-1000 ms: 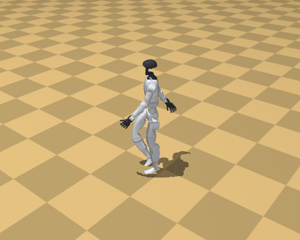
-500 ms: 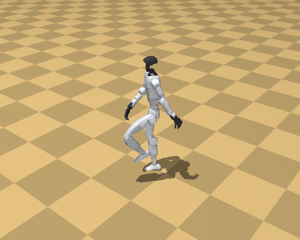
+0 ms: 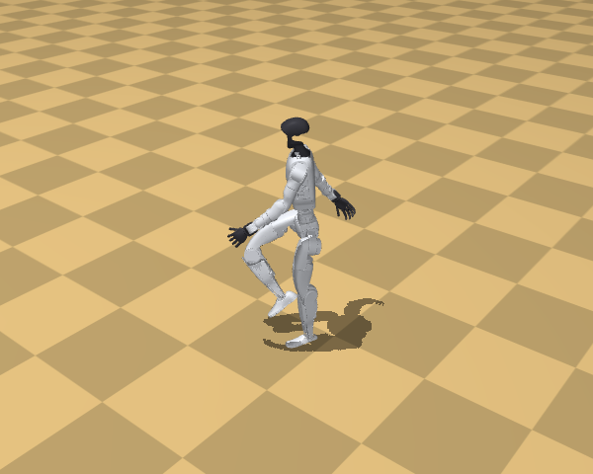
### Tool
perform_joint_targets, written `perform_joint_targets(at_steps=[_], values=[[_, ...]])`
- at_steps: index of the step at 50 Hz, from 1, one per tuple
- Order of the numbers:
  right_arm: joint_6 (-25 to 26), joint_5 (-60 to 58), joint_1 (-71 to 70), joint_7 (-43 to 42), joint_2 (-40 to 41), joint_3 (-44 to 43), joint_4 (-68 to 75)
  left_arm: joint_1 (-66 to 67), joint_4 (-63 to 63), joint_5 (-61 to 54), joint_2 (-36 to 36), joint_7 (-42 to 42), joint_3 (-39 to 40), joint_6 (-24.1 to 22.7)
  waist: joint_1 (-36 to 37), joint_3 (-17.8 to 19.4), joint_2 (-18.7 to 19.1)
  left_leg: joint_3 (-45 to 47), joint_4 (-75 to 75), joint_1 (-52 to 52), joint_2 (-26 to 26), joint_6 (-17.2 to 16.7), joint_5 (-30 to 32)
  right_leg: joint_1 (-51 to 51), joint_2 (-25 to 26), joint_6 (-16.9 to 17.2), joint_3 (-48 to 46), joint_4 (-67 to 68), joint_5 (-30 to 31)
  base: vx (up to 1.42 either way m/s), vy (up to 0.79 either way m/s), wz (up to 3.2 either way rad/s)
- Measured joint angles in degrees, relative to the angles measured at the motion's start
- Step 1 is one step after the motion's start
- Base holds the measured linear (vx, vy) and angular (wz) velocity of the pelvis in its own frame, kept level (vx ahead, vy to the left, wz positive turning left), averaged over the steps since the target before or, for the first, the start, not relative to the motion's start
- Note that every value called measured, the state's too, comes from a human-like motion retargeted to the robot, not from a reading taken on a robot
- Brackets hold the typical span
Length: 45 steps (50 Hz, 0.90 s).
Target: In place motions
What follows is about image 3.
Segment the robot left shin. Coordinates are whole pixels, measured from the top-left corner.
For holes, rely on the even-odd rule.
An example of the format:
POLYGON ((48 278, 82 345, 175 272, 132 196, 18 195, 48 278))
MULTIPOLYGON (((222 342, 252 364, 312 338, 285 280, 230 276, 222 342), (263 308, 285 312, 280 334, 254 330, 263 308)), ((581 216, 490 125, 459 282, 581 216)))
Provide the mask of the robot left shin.
POLYGON ((297 294, 297 307, 299 318, 301 321, 303 335, 306 336, 307 339, 312 339, 313 337, 313 323, 314 319, 316 318, 317 312, 317 292, 314 289, 310 289, 307 291, 307 294, 302 300, 300 296, 297 294), (304 324, 303 324, 304 323, 304 324), (308 335, 308 337, 307 337, 308 335))

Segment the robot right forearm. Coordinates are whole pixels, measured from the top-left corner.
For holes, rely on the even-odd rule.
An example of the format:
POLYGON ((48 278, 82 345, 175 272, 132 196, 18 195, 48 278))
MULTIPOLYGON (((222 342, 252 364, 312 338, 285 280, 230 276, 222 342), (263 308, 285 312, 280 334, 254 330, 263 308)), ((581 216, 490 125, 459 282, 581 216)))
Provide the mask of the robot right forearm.
POLYGON ((330 200, 334 200, 337 198, 337 196, 335 196, 333 193, 333 191, 335 189, 332 189, 332 187, 326 182, 326 179, 321 172, 320 172, 320 177, 319 177, 318 181, 315 183, 315 185, 319 188, 321 193, 324 196, 328 197, 330 200))

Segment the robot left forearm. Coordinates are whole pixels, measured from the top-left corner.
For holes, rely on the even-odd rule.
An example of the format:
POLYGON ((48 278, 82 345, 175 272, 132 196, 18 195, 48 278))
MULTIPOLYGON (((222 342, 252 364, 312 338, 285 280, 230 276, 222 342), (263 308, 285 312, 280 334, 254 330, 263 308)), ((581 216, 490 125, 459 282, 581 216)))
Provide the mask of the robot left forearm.
POLYGON ((271 208, 268 208, 266 212, 260 215, 260 217, 256 218, 253 223, 246 227, 249 234, 262 229, 265 225, 268 225, 272 221, 276 221, 278 217, 284 212, 285 205, 277 201, 273 204, 271 208))

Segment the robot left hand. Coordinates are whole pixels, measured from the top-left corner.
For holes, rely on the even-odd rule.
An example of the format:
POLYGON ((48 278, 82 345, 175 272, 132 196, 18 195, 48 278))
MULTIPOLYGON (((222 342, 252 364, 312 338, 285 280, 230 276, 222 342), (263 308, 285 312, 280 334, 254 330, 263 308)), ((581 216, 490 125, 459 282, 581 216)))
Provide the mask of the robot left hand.
POLYGON ((253 232, 252 234, 249 234, 249 232, 247 231, 246 227, 248 225, 250 225, 253 222, 249 222, 248 224, 246 224, 245 226, 243 226, 243 228, 239 227, 237 228, 229 228, 229 230, 234 230, 234 232, 232 234, 227 235, 227 237, 231 237, 233 236, 231 239, 229 239, 229 242, 231 242, 232 240, 235 239, 234 242, 232 242, 232 245, 234 245, 236 242, 239 242, 235 245, 235 248, 237 248, 241 243, 243 243, 246 239, 247 236, 252 236, 253 234, 255 234, 257 231, 253 232))

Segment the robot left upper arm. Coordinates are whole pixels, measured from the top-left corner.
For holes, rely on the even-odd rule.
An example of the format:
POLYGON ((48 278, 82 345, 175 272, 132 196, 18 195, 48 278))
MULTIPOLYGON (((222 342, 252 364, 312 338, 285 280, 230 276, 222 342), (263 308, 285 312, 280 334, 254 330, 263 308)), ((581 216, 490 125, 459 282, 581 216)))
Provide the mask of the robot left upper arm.
MULTIPOLYGON (((304 182, 304 180, 307 176, 306 170, 307 170, 307 166, 304 164, 301 164, 301 163, 296 163, 296 165, 292 167, 290 174, 289 174, 289 179, 288 179, 287 185, 285 186, 285 189, 284 189, 284 198, 283 199, 280 198, 277 200, 277 201, 282 202, 285 205, 285 210, 283 213, 286 213, 290 209, 290 207, 297 195, 297 191, 299 190, 300 186, 302 185, 302 183, 304 182)), ((275 201, 275 202, 277 202, 277 201, 275 201)))

